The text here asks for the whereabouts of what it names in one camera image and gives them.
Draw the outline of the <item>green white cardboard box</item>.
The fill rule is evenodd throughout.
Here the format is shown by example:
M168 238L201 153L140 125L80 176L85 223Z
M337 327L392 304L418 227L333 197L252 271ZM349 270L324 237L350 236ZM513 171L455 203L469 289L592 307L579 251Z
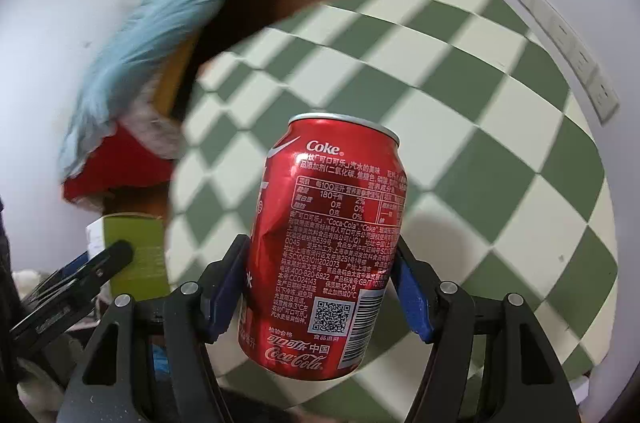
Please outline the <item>green white cardboard box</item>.
M86 235L90 257L95 257L117 240L125 240L134 249L131 263L102 287L103 302L111 304L122 293L140 302L170 292L164 225L160 217L139 213L105 215L87 226Z

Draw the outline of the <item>red Coke can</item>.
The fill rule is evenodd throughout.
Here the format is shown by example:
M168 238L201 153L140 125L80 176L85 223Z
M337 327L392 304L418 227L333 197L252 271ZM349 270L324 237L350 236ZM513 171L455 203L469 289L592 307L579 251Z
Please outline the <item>red Coke can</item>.
M258 365L325 381L362 362L405 209L398 148L382 125L311 112L292 117L268 151L239 322Z

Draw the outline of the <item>red bed base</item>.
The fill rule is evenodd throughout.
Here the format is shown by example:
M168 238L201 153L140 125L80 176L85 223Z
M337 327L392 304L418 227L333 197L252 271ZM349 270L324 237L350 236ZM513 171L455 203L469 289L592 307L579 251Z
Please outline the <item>red bed base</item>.
M152 187L168 182L173 169L174 159L157 156L117 123L115 133L89 154L82 171L64 180L62 196L78 202L119 188Z

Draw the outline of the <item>green checkered table cover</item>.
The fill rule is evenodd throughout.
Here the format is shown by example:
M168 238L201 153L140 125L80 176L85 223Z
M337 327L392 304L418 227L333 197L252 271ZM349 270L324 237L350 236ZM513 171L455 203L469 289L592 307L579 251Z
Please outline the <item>green checkered table cover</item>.
M250 230L267 152L310 110L399 136L416 257L472 294L523 295L570 379L599 365L617 296L610 187L563 73L503 0L334 0L217 56L182 125L171 282Z

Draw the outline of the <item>light blue duvet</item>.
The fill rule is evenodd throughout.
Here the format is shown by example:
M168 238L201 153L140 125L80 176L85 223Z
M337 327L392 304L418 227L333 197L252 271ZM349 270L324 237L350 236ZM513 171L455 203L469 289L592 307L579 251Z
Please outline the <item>light blue duvet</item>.
M58 153L58 179L78 175L167 56L224 0L140 0L89 66Z

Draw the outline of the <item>white wall socket strip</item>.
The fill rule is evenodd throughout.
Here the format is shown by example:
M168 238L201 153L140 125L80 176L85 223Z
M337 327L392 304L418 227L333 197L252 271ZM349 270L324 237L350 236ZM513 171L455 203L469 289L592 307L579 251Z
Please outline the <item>white wall socket strip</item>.
M582 84L601 124L620 108L620 98L596 58L577 33L547 0L518 0L563 55Z

